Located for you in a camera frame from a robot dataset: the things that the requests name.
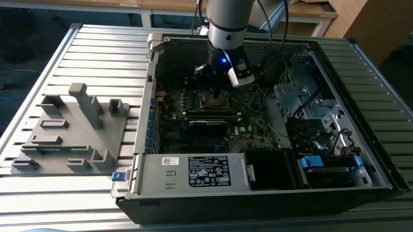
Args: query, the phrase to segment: barcode sticker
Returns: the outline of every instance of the barcode sticker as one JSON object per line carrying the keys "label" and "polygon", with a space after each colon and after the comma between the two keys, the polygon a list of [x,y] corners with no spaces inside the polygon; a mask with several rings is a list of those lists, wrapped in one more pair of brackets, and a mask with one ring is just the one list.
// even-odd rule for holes
{"label": "barcode sticker", "polygon": [[137,7],[137,4],[119,4],[120,6]]}
{"label": "barcode sticker", "polygon": [[178,165],[179,158],[178,157],[163,157],[162,158],[162,165]]}

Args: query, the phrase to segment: gray 3d printed holder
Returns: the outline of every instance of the gray 3d printed holder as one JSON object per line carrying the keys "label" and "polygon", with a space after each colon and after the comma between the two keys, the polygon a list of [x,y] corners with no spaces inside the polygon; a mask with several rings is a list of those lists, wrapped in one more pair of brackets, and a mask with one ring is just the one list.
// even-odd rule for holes
{"label": "gray 3d printed holder", "polygon": [[77,102],[64,102],[59,95],[44,96],[39,105],[44,114],[12,163],[13,174],[115,171],[129,105],[120,99],[99,103],[85,90],[85,84],[72,83],[68,92]]}

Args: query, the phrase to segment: slotted aluminum surface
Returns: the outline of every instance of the slotted aluminum surface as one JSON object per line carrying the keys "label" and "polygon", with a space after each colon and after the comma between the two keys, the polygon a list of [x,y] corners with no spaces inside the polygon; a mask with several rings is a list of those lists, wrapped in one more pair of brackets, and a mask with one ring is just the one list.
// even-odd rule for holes
{"label": "slotted aluminum surface", "polygon": [[[354,222],[355,228],[397,220],[410,225],[413,194],[385,203],[366,204],[337,216],[284,218],[276,221],[236,221],[183,225],[135,225],[117,209],[111,198],[108,176],[13,177],[10,163],[18,156],[20,145],[43,113],[35,104],[41,94],[67,94],[72,82],[88,85],[88,94],[100,102],[120,98],[131,105],[119,155],[120,165],[132,159],[133,139],[144,87],[147,35],[152,32],[188,33],[186,30],[141,29],[83,25],[71,29],[33,88],[32,102],[25,100],[25,114],[13,119],[6,129],[0,155],[0,231],[53,228],[69,231],[160,230],[179,228],[230,229]],[[413,125],[409,109],[389,89],[385,79],[370,65],[358,48],[343,39],[290,37],[317,40],[346,84],[362,113],[407,182],[413,182]]]}

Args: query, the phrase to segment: power supply label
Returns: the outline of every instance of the power supply label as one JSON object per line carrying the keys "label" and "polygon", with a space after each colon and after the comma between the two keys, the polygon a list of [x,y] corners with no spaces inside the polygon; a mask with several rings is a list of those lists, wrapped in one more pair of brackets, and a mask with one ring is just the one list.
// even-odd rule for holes
{"label": "power supply label", "polygon": [[188,157],[188,185],[191,187],[230,186],[227,156]]}

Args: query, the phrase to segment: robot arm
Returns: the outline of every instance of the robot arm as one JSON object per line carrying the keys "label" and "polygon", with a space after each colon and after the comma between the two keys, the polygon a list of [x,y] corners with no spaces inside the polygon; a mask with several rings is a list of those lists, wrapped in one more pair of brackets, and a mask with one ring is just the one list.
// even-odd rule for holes
{"label": "robot arm", "polygon": [[234,87],[254,82],[251,67],[244,55],[246,27],[255,0],[208,0],[208,59],[196,69],[212,68],[227,72]]}

